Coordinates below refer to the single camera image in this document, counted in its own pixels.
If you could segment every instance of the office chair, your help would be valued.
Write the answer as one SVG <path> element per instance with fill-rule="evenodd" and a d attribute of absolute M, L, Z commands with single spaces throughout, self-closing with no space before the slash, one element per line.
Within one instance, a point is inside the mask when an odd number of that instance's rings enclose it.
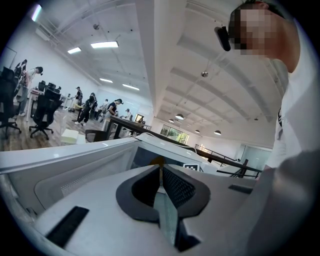
<path fill-rule="evenodd" d="M 14 110 L 14 94 L 18 84 L 18 78 L 14 77 L 15 72 L 6 67 L 3 67 L 3 71 L 0 76 L 0 128 L 5 127 L 5 138 L 8 138 L 8 128 L 21 130 L 17 127 L 16 122 L 9 122 L 9 118 L 15 116 Z"/>
<path fill-rule="evenodd" d="M 46 139 L 49 140 L 49 136 L 45 130 L 51 131 L 52 134 L 54 133 L 54 131 L 48 128 L 48 126 L 53 123 L 54 113 L 63 103 L 62 100 L 59 100 L 60 96 L 60 94 L 51 90 L 47 90 L 45 91 L 44 95 L 38 96 L 36 111 L 33 115 L 33 121 L 36 123 L 36 125 L 29 126 L 29 131 L 31 131 L 32 128 L 35 128 L 35 131 L 30 134 L 30 138 L 32 138 L 33 134 L 37 131 L 41 131 L 45 134 Z"/>

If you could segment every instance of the ceiling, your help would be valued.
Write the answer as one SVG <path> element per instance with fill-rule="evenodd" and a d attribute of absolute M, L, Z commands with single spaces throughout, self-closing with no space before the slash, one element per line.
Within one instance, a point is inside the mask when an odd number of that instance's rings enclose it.
<path fill-rule="evenodd" d="M 36 22 L 58 53 L 98 85 L 111 85 L 100 78 L 111 80 L 112 87 L 150 99 L 134 0 L 46 0 L 40 4 Z M 106 41 L 117 41 L 119 47 L 91 47 L 92 43 Z M 81 52 L 67 53 L 76 47 Z"/>
<path fill-rule="evenodd" d="M 240 0 L 55 0 L 45 1 L 37 22 L 50 43 L 90 78 L 110 79 L 140 88 L 155 117 L 213 137 L 258 119 L 271 127 L 281 105 L 285 81 L 268 59 L 222 49 L 215 27 L 227 26 Z M 100 24 L 95 30 L 94 24 Z M 117 40 L 119 48 L 90 44 Z M 80 47 L 81 52 L 66 51 Z M 208 77 L 201 72 L 207 71 Z"/>

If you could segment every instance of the window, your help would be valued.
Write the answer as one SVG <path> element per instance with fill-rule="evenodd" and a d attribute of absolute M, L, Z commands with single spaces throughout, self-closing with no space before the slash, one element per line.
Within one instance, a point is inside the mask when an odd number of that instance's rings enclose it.
<path fill-rule="evenodd" d="M 163 125 L 162 130 L 160 132 L 161 135 L 166 136 L 167 138 L 180 142 L 182 144 L 186 144 L 189 139 L 189 134 L 184 133 L 180 130 L 177 130 L 175 128 L 172 128 L 167 125 Z"/>

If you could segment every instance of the desk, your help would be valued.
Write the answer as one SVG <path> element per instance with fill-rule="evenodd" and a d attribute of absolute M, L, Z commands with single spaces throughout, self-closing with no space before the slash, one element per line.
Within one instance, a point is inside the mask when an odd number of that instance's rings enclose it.
<path fill-rule="evenodd" d="M 40 90 L 31 90 L 30 92 L 30 96 L 29 96 L 29 101 L 28 101 L 28 105 L 26 107 L 26 113 L 25 113 L 25 117 L 26 117 L 26 122 L 29 122 L 30 119 L 30 114 L 31 114 L 31 107 L 32 107 L 32 103 L 33 101 L 36 101 L 38 99 L 39 95 L 44 95 L 45 93 L 43 91 Z"/>

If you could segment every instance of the wooden floor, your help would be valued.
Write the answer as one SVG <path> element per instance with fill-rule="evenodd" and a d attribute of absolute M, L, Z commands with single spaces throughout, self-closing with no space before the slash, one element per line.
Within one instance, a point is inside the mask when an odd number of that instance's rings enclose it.
<path fill-rule="evenodd" d="M 86 130 L 100 130 L 103 123 L 98 123 L 96 120 L 89 120 L 86 126 L 75 125 L 72 120 L 76 120 L 78 117 L 78 111 L 75 113 L 68 112 L 66 114 L 66 129 L 78 131 L 79 134 L 84 135 Z M 46 133 L 49 136 L 49 140 L 46 136 L 38 131 L 33 134 L 33 138 L 30 138 L 30 133 L 34 131 L 29 131 L 29 126 L 35 126 L 35 122 L 30 118 L 29 122 L 26 122 L 25 116 L 18 116 L 16 123 L 21 129 L 22 133 L 18 130 L 8 128 L 8 139 L 5 139 L 5 128 L 0 128 L 0 151 L 15 151 L 15 150 L 31 150 L 31 149 L 41 149 L 49 147 L 61 146 L 61 121 L 63 118 L 62 109 L 59 109 L 54 114 L 54 121 L 48 128 L 53 129 L 53 134 L 48 130 Z"/>

